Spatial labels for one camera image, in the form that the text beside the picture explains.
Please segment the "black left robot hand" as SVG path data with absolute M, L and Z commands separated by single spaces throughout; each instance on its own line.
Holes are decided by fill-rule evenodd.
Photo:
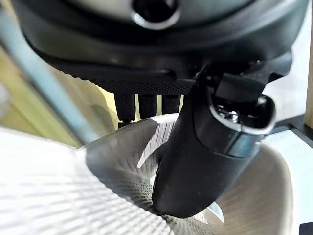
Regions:
M 196 215 L 218 199 L 275 125 L 265 86 L 286 76 L 306 0 L 15 0 L 30 47 L 114 94 L 118 117 L 184 104 L 160 163 L 157 211 Z

